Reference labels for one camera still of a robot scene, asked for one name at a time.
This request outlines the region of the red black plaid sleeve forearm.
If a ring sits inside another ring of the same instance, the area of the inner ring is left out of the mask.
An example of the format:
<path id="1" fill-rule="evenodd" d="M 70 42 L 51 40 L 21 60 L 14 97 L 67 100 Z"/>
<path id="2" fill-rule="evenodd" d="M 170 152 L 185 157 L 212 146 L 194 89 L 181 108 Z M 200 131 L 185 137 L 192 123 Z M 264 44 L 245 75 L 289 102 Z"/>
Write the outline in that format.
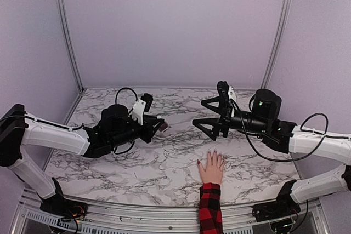
<path id="1" fill-rule="evenodd" d="M 200 187 L 199 221 L 201 234 L 223 233 L 220 198 L 220 185 L 203 183 Z"/>

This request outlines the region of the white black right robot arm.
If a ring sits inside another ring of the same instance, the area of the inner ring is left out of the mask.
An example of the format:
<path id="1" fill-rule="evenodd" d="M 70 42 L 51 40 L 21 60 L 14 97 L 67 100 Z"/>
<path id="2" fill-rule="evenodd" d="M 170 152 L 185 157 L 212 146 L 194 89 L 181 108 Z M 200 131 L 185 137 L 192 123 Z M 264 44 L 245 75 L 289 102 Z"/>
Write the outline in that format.
<path id="1" fill-rule="evenodd" d="M 304 180 L 292 180 L 284 184 L 271 211 L 284 216 L 309 199 L 335 192 L 350 190 L 350 135 L 307 129 L 295 122 L 278 119 L 281 97 L 268 89 L 258 89 L 249 102 L 249 110 L 243 111 L 236 103 L 232 87 L 218 87 L 218 96 L 201 101 L 205 108 L 219 114 L 218 118 L 193 120 L 193 125 L 212 140 L 220 135 L 228 136 L 230 129 L 249 138 L 255 136 L 270 149 L 280 153 L 301 153 L 339 161 L 341 165 L 329 172 Z"/>

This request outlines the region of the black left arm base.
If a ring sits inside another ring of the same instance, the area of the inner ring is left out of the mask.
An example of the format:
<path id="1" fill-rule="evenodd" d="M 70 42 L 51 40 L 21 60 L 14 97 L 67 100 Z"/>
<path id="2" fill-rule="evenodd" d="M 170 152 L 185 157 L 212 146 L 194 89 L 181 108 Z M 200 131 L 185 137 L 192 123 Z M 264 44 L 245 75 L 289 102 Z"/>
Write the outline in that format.
<path id="1" fill-rule="evenodd" d="M 40 210 L 60 216 L 58 223 L 73 222 L 74 233 L 78 233 L 80 230 L 78 221 L 85 219 L 88 204 L 65 198 L 58 181 L 55 178 L 52 178 L 52 181 L 55 192 L 51 197 L 40 197 Z"/>

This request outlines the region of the bare human hand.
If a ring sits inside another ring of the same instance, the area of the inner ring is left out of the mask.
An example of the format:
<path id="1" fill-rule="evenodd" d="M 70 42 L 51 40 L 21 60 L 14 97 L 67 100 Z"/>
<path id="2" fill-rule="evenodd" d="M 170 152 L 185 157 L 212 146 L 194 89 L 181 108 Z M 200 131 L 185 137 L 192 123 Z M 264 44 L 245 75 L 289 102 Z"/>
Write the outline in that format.
<path id="1" fill-rule="evenodd" d="M 224 175 L 224 165 L 222 154 L 217 150 L 207 152 L 206 166 L 204 167 L 200 160 L 196 161 L 200 174 L 200 179 L 203 184 L 217 184 L 220 185 Z"/>

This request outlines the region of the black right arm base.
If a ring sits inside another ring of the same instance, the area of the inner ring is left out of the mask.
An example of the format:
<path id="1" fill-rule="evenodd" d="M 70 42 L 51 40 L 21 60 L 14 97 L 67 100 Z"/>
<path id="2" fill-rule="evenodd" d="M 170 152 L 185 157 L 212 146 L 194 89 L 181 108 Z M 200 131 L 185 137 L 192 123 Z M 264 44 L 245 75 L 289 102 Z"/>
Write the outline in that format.
<path id="1" fill-rule="evenodd" d="M 298 218 L 301 211 L 299 204 L 290 196 L 296 182 L 297 180 L 286 182 L 274 201 L 255 204 L 252 207 L 252 216 L 256 222 L 269 221 L 274 233 L 291 233 L 296 223 L 293 216 Z"/>

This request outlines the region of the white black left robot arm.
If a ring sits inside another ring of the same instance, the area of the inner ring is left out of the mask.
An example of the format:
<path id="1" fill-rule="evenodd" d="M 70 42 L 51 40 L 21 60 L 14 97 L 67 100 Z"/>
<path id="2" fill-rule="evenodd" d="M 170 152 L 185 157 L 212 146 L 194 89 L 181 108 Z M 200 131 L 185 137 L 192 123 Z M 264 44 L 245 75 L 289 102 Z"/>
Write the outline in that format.
<path id="1" fill-rule="evenodd" d="M 160 116 L 147 115 L 149 107 L 133 110 L 114 104 L 102 110 L 98 124 L 89 128 L 68 127 L 51 123 L 27 113 L 24 106 L 14 105 L 1 119 L 1 167 L 7 167 L 33 188 L 41 200 L 58 215 L 69 211 L 60 186 L 25 152 L 26 145 L 63 150 L 85 158 L 99 158 L 116 152 L 121 145 L 141 139 L 150 143 L 157 131 L 167 128 Z"/>

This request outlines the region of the red nail polish bottle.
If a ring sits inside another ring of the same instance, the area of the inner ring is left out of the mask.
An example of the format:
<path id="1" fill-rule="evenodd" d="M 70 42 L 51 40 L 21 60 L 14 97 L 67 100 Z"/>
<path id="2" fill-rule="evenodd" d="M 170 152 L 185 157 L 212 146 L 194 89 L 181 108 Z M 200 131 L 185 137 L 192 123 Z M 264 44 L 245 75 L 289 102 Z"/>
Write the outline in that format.
<path id="1" fill-rule="evenodd" d="M 165 132 L 168 129 L 169 125 L 167 122 L 164 122 L 160 127 L 159 127 L 159 131 L 160 132 Z"/>

